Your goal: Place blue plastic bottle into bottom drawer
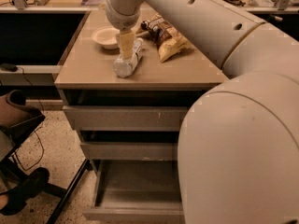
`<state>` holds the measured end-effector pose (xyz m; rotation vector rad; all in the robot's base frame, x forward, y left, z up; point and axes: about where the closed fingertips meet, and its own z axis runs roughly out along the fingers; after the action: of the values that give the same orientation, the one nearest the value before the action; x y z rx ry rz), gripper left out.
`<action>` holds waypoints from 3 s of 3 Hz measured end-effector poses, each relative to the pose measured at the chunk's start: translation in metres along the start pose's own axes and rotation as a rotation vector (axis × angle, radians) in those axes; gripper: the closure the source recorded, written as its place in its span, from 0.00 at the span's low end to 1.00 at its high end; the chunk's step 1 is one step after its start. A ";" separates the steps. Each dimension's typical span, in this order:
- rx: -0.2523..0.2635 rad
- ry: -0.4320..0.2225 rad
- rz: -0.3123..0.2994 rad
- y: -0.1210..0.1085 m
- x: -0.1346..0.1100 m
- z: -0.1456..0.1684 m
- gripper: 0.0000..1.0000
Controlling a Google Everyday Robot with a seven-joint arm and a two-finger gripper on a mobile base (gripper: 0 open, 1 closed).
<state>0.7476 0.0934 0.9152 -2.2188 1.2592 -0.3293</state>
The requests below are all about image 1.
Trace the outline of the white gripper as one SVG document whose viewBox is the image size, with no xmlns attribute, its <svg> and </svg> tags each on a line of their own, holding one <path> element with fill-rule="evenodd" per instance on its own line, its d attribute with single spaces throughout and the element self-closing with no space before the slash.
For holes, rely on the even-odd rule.
<svg viewBox="0 0 299 224">
<path fill-rule="evenodd" d="M 133 55 L 135 34 L 132 30 L 140 16 L 141 0 L 107 0 L 106 15 L 111 25 L 121 30 L 116 39 L 121 56 L 128 60 Z"/>
</svg>

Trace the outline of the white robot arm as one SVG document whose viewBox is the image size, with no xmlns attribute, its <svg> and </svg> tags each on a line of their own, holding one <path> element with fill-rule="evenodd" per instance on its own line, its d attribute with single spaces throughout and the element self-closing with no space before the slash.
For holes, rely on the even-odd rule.
<svg viewBox="0 0 299 224">
<path fill-rule="evenodd" d="M 199 98 L 178 139 L 186 224 L 294 224 L 299 218 L 298 43 L 222 0 L 107 0 L 133 26 L 148 3 L 227 81 Z"/>
</svg>

